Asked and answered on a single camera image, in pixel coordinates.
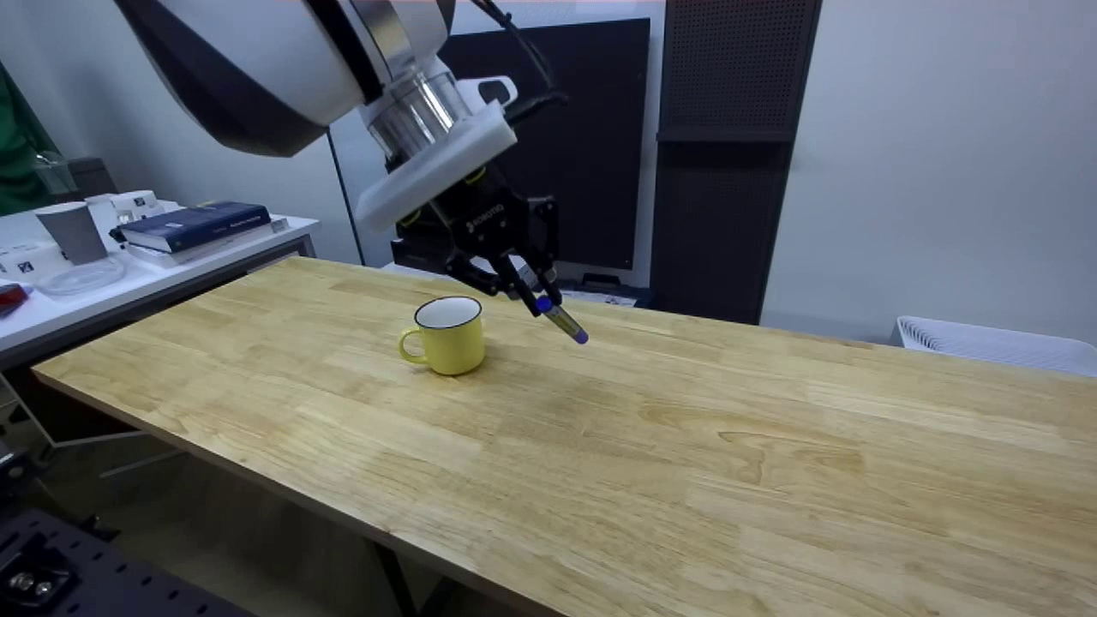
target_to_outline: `white container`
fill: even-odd
[[[920,352],[1097,377],[1097,345],[1080,341],[921,320],[921,316],[903,316],[895,323],[895,335],[897,335],[897,345],[920,351]]]

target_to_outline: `wooden tabletop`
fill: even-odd
[[[558,613],[1097,613],[1097,380],[505,300],[433,377],[450,291],[294,259],[37,374]]]

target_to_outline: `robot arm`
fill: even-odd
[[[450,229],[450,276],[522,300],[575,343],[552,283],[552,205],[499,189],[487,165],[518,136],[487,83],[439,63],[441,10],[427,0],[115,0],[171,94],[226,149],[294,155],[363,107],[387,175],[355,197],[352,224],[387,241],[414,211]]]

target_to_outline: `floor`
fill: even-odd
[[[399,613],[377,553],[252,484],[200,461],[168,455],[151,440],[58,454],[37,484],[77,518],[115,528],[115,547],[193,588],[264,617],[391,617]],[[403,563],[414,599],[439,583]],[[518,617],[472,590],[447,592],[452,617]]]

